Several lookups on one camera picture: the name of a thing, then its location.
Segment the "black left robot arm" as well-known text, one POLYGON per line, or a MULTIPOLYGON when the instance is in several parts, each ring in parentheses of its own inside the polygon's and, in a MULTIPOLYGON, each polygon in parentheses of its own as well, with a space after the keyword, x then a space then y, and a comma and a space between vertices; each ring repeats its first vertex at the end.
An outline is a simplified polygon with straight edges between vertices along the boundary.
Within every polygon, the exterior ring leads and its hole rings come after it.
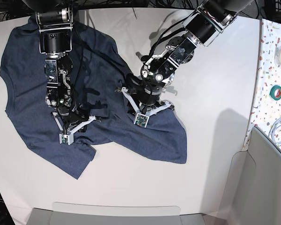
POLYGON ((168 33, 165 30, 152 45, 143 62, 138 77, 127 76, 128 113, 142 117, 172 109, 167 103, 159 103, 160 94, 170 85, 174 73, 181 64, 189 62, 198 45, 208 46, 251 3, 249 0, 204 0, 186 18, 178 21, 181 28, 168 33))

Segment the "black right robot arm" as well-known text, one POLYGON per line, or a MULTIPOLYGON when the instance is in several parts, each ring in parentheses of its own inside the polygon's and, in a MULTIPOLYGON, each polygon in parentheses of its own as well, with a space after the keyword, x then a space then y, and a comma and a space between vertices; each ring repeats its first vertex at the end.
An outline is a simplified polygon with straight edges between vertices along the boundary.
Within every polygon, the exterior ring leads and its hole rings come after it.
POLYGON ((89 116, 76 101, 75 84, 70 74, 73 61, 74 1, 26 0, 24 4, 36 13, 39 27, 39 52, 46 55, 44 72, 47 79, 45 102, 60 129, 62 141, 99 120, 89 116))

